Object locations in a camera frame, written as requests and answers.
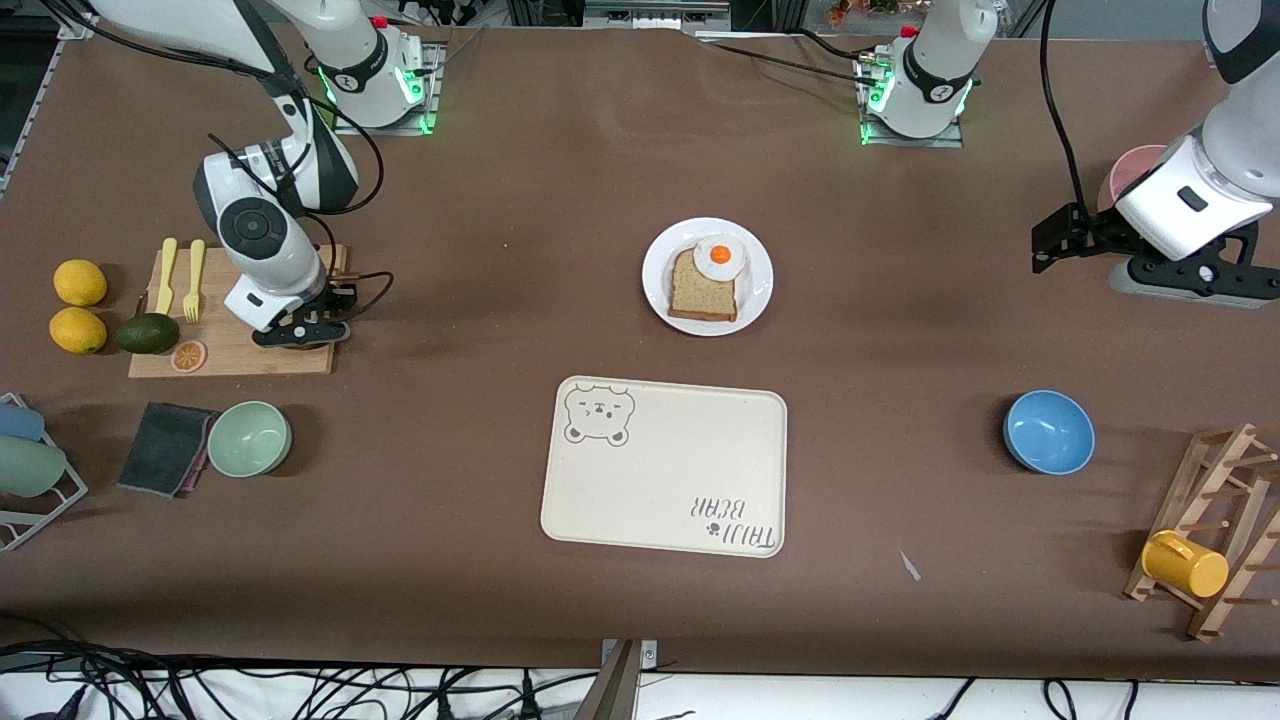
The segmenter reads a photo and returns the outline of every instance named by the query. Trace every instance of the brown tabletop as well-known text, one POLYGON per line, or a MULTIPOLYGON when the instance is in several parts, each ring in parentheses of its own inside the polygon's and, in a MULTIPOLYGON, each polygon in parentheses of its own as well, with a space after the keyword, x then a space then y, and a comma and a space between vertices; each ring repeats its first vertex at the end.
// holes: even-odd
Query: brown tabletop
MULTIPOLYGON (((54 268, 102 263, 118 324, 161 238, 210 234, 205 133, 284 126, 248 79, 69 45, 0 201, 0 389, 46 414, 92 493, 0 556, 0 606, 154 652, 590 665, 599 638, 640 635, 689 670, 1274 678, 1275 611, 1202 644, 1188 609, 1120 591, 1188 433, 1277 419, 1280 311, 1117 295, 1116 258, 1032 275, 1030 228, 1070 192, 1036 51, 995 42, 964 150, 923 151, 860 146, 841 81, 676 32, 486 32, 448 68, 436 135, 383 140, 381 195, 332 222, 355 269, 397 273, 333 374, 129 380, 127 355, 49 340, 54 268), (732 337, 680 334, 640 291, 649 242, 696 215, 750 228, 777 272, 732 337), (553 397, 580 373, 786 398, 782 551, 547 538, 553 397), (1093 416, 1076 475, 1028 474, 998 439, 1039 387, 1093 416), (275 477, 210 470, 172 502, 114 488, 148 400, 250 398, 296 429, 275 477)), ((1224 94, 1197 44, 1052 55, 1091 196, 1224 94)))

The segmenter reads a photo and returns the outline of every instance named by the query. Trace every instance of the black circular joint cap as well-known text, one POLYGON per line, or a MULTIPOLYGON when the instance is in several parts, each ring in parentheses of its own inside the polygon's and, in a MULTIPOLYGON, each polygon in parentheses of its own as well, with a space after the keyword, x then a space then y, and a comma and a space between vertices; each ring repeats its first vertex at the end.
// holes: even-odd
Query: black circular joint cap
POLYGON ((261 197, 241 197, 218 219, 223 242, 236 252, 266 260, 284 245, 289 224, 284 211, 261 197))

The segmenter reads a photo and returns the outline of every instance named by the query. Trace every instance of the mint green bowl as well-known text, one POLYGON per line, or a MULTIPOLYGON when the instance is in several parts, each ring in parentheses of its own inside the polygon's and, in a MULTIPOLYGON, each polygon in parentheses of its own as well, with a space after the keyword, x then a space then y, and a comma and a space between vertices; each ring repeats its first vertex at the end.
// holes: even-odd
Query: mint green bowl
POLYGON ((274 406, 257 400, 221 414, 209 434, 209 460, 228 478, 270 473, 289 454, 293 432, 274 406))

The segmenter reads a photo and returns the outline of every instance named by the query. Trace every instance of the green avocado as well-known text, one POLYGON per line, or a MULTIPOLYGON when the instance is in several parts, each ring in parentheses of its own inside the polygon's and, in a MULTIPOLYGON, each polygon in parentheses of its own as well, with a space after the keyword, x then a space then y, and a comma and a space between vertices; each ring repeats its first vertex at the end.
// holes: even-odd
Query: green avocado
POLYGON ((178 345, 178 323, 169 315, 146 313, 115 331, 115 345, 134 355, 155 355, 178 345))

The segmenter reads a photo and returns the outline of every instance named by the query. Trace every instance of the bread slice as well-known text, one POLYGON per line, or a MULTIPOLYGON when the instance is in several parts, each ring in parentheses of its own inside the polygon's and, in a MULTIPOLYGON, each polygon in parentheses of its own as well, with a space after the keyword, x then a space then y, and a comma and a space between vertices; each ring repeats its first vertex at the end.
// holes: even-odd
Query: bread slice
POLYGON ((716 282, 699 273, 692 249, 676 255, 676 268, 671 272, 671 309, 667 315, 686 320, 732 323, 737 319, 733 281, 716 282))

